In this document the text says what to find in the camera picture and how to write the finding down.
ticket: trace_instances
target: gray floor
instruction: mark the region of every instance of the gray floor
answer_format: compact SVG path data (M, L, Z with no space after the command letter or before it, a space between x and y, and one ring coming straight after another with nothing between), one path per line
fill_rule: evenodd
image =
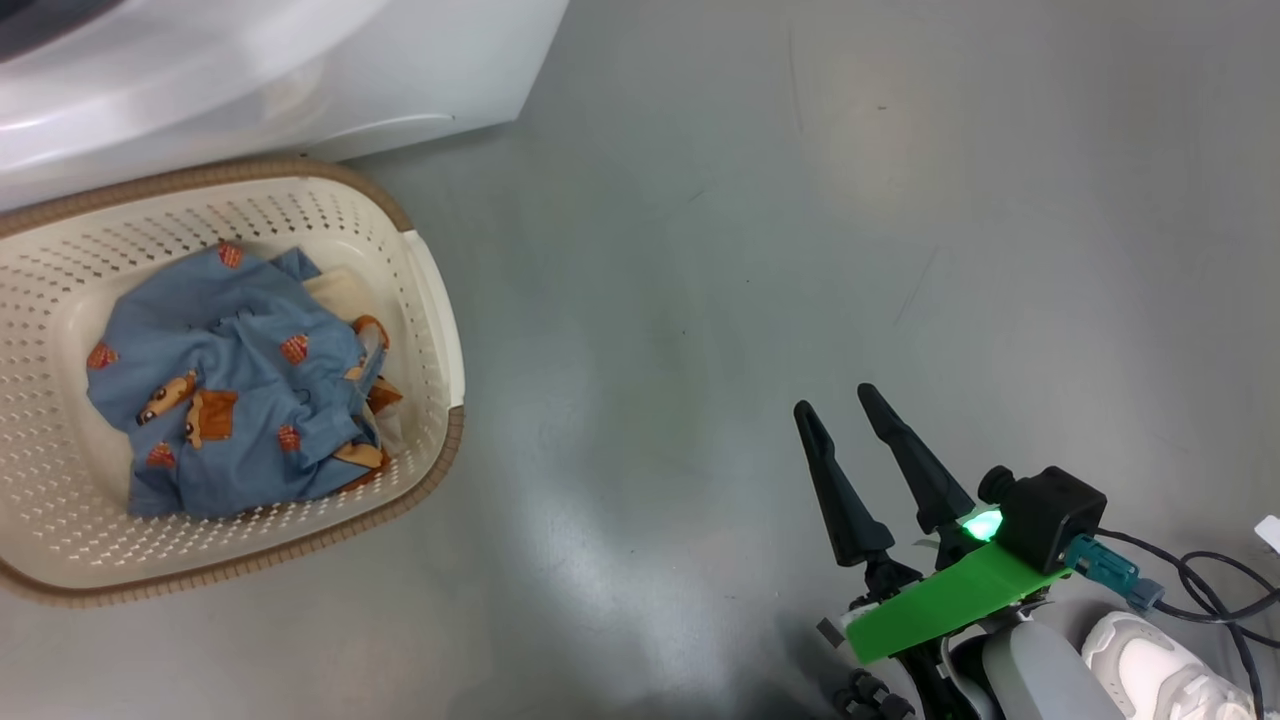
M579 0L520 122L357 163L461 327L440 491L200 592L0 597L0 712L822 716L812 625L860 577L796 400L929 561L864 380L970 488L1060 464L1112 527L1265 562L1277 29L1248 0Z

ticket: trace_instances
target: black knob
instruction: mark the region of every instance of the black knob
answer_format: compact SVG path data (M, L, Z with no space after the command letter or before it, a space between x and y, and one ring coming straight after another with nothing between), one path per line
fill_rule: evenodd
M978 484L978 500L987 505L1000 505L1009 496L1009 491L1014 489L1016 482L1012 470L1004 465L996 465L982 477L982 483Z

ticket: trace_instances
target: green light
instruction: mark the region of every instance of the green light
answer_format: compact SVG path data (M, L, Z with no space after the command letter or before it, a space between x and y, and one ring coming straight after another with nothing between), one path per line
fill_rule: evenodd
M965 521L964 529L969 530L970 536L982 542L989 542L991 538L996 537L996 530L1000 529L1000 523L1004 519L1005 516L1000 514L1000 510L988 510Z

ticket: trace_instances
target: blue fabric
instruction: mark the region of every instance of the blue fabric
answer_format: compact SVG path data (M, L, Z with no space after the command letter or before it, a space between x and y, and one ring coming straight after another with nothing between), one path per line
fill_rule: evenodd
M330 455L349 441L376 445L353 415L383 352L366 361L351 327L307 295L301 281L316 274L297 249L268 263L221 245L116 301L108 350L90 357L88 397L129 436L131 514L220 518L321 497L369 471ZM360 365L367 382L344 378ZM182 397L187 377L191 397L148 402L160 388ZM205 410L188 418L197 397Z

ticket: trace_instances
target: teal connector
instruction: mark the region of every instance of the teal connector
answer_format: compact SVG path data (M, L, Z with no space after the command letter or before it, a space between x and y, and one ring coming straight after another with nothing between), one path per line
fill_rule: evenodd
M1085 578L1111 588L1146 615L1165 597L1165 587L1138 575L1138 566L1089 536L1076 536L1066 547L1064 564Z

